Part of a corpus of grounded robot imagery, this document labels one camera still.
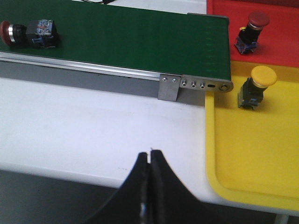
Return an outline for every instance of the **yellow mushroom button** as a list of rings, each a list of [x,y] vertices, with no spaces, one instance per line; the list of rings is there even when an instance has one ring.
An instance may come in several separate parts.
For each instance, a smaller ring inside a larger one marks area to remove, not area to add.
[[[259,88],[267,88],[268,86],[275,84],[277,81],[276,72],[265,65],[256,66],[251,71],[251,77],[254,84]]]

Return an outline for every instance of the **red button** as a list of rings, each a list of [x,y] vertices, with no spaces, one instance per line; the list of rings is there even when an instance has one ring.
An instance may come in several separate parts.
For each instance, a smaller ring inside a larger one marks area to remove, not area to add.
[[[10,46],[12,44],[11,40],[10,40],[10,37],[9,37],[9,33],[8,33],[8,27],[9,27],[9,22],[8,21],[3,21],[1,24],[0,24],[0,36],[1,36],[1,39],[2,41]]]
[[[249,22],[256,27],[267,26],[270,22],[269,16],[262,12],[252,12],[248,16]]]

